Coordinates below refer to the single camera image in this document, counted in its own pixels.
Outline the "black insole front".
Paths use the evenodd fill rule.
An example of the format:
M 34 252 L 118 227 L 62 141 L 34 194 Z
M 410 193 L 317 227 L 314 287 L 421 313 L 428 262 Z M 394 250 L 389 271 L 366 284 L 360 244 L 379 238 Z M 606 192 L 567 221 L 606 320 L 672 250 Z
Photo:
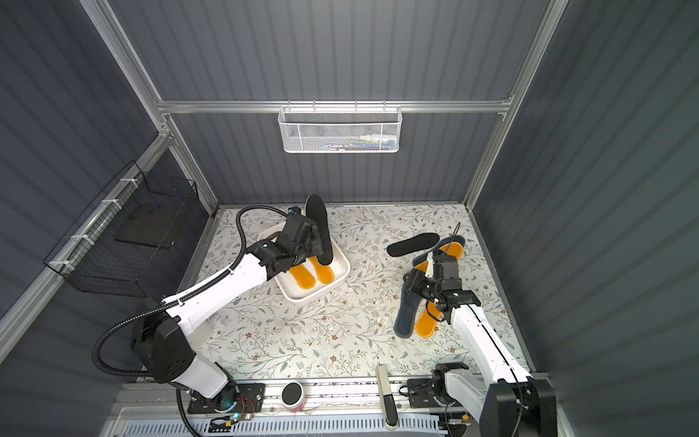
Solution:
M 320 235 L 321 253 L 317 256 L 321 266 L 329 266 L 333 262 L 334 253 L 329 234 L 328 214 L 324 201 L 318 194 L 308 196 L 305 204 L 306 216 L 313 220 Z

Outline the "orange insole box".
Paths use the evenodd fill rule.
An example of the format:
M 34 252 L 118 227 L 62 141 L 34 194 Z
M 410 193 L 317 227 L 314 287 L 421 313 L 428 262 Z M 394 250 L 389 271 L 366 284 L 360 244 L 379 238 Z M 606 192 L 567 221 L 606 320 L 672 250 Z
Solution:
M 310 258 L 309 261 L 314 267 L 316 277 L 321 284 L 329 285 L 335 281 L 334 271 L 329 265 L 322 265 L 317 257 Z

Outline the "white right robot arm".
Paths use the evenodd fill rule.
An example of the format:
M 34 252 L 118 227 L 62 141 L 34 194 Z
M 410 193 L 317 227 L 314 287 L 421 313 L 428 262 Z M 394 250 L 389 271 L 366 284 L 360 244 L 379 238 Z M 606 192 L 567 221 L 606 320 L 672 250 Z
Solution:
M 430 319 L 449 324 L 473 355 L 481 376 L 466 365 L 438 364 L 433 392 L 441 402 L 460 404 L 482 436 L 557 436 L 557 400 L 551 384 L 536 379 L 507 350 L 480 300 L 462 287 L 458 260 L 430 252 L 404 276 L 404 286 L 434 306 Z

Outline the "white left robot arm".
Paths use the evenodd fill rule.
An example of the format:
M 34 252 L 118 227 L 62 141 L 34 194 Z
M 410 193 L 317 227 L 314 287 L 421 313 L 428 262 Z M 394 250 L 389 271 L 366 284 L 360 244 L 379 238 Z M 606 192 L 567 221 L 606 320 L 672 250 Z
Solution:
M 240 252 L 229 266 L 161 303 L 145 302 L 140 313 L 106 330 L 93 348 L 94 366 L 115 376 L 151 377 L 216 400 L 222 410 L 231 408 L 234 401 L 221 400 L 220 396 L 235 391 L 234 379 L 217 364 L 198 356 L 189 336 L 243 293 L 305 260 L 317 258 L 325 264 L 333 260 L 327 209 L 320 196 L 309 196 L 304 209 L 294 207 L 280 214 L 285 220 L 282 231 L 252 244 L 242 237 Z M 101 356 L 107 340 L 129 325 L 134 327 L 131 347 L 144 367 L 141 371 L 118 369 Z

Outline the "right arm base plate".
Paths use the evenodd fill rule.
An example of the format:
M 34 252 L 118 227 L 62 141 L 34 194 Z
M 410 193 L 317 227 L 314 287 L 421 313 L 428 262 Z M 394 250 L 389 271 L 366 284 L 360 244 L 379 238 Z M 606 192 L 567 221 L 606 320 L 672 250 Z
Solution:
M 463 406 L 443 389 L 436 389 L 431 378 L 412 378 L 407 380 L 406 386 L 411 409 L 450 407 L 463 410 Z

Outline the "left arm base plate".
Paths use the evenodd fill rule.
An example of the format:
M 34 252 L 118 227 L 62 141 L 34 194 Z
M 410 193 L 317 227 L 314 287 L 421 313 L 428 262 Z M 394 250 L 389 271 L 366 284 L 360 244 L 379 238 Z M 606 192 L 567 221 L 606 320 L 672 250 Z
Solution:
M 264 383 L 230 383 L 214 398 L 196 391 L 191 395 L 189 414 L 253 414 L 259 413 L 265 398 Z

